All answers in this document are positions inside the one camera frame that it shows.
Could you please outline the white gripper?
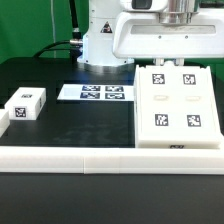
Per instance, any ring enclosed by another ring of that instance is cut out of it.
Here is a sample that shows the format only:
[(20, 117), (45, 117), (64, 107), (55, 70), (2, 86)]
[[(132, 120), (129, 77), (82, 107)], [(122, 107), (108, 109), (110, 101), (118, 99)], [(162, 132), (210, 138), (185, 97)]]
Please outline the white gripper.
[(224, 57), (224, 8), (201, 8), (200, 0), (120, 0), (113, 31), (118, 58), (152, 58), (156, 66), (174, 58)]

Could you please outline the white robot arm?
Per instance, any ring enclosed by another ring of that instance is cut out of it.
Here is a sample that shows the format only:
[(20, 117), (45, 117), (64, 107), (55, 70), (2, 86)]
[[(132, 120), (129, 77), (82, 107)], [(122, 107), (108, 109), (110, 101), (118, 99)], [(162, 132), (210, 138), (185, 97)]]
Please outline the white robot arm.
[(105, 71), (136, 59), (224, 58), (224, 1), (89, 0), (84, 68)]

